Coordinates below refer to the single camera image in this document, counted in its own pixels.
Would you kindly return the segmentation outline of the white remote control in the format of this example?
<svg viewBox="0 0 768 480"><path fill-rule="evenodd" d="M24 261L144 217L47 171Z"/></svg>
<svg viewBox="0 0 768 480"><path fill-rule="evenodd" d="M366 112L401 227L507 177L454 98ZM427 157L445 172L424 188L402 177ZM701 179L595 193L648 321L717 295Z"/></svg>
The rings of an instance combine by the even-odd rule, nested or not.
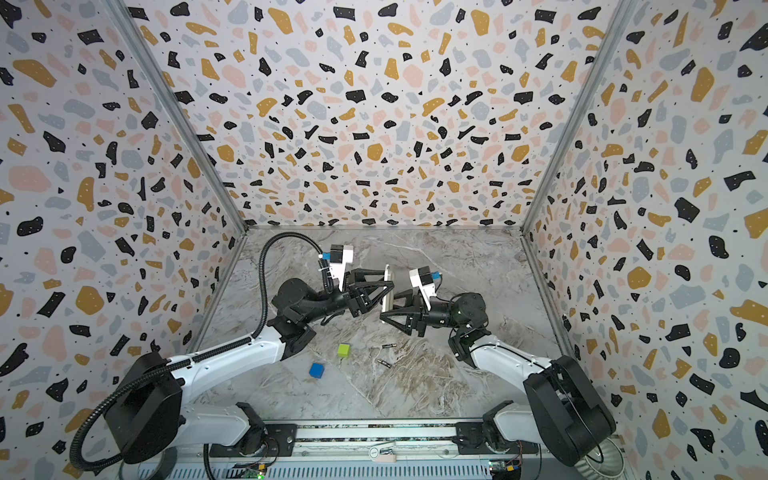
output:
<svg viewBox="0 0 768 480"><path fill-rule="evenodd" d="M392 310L394 303L394 274L390 264L385 266L383 280L386 282L386 295L382 299L382 311L388 312Z"/></svg>

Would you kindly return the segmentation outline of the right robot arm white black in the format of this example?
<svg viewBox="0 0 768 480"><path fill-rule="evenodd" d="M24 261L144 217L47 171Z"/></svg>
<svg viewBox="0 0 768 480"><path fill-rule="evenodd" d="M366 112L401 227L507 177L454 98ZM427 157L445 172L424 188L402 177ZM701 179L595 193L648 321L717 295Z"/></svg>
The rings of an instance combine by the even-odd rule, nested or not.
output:
<svg viewBox="0 0 768 480"><path fill-rule="evenodd" d="M460 436L460 445L480 443L503 452L519 442L535 443L566 466L607 464L606 443L616 422L578 362L567 355L535 356L503 342L488 328L480 294L449 300L424 298L417 289L389 294L380 318L407 335L424 335L430 327L450 329L448 345L456 361L525 394L522 403L508 400L486 412L478 433Z"/></svg>

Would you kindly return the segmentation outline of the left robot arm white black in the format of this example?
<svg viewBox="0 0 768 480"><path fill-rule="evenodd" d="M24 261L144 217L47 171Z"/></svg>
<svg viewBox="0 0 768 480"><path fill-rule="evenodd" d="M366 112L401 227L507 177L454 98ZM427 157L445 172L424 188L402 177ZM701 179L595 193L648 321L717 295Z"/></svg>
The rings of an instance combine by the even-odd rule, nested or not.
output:
<svg viewBox="0 0 768 480"><path fill-rule="evenodd" d="M142 356L126 379L137 380L166 366L175 369L121 395L105 414L110 432L126 464L139 464L172 447L218 445L235 455L256 453L268 430L246 403L233 407L194 406L213 387L256 368L300 353L315 337L312 323L350 313L366 314L393 290L389 267L347 272L342 287L316 291L292 278L279 288L272 304L276 316L257 335L188 355L164 359Z"/></svg>

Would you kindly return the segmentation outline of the green cube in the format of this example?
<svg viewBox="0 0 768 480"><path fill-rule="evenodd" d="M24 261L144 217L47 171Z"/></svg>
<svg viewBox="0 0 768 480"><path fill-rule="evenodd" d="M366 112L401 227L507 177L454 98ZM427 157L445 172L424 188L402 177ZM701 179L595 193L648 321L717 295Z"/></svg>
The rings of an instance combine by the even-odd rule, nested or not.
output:
<svg viewBox="0 0 768 480"><path fill-rule="evenodd" d="M351 347L349 344L340 344L337 349L337 356L339 358L348 358L350 355Z"/></svg>

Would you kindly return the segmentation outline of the blue cube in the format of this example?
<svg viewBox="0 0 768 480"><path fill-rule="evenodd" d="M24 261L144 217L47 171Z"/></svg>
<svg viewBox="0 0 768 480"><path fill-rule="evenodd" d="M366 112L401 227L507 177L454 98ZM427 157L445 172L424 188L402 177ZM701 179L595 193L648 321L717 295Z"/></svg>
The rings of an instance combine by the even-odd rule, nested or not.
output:
<svg viewBox="0 0 768 480"><path fill-rule="evenodd" d="M309 370L309 375L311 378L315 379L321 379L325 372L325 366L320 363L313 363Z"/></svg>

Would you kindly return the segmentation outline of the grey ribbed fan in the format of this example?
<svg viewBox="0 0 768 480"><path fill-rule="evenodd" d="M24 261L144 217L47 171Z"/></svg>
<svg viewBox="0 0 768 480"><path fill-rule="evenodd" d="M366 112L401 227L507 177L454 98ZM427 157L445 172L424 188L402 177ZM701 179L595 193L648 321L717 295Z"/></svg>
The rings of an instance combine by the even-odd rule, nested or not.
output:
<svg viewBox="0 0 768 480"><path fill-rule="evenodd" d="M625 478L626 463L617 436L602 441L581 459L575 469L584 479L620 480Z"/></svg>

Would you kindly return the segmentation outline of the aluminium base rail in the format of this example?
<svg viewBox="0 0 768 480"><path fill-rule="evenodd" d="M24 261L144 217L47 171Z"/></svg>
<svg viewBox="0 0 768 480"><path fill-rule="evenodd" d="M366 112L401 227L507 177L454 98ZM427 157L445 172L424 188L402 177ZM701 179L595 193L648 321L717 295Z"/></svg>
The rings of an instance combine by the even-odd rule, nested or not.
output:
<svg viewBox="0 0 768 480"><path fill-rule="evenodd" d="M288 420L268 423L254 454L220 446L172 447L120 479L584 479L545 447L519 442L497 452L462 435L477 419Z"/></svg>

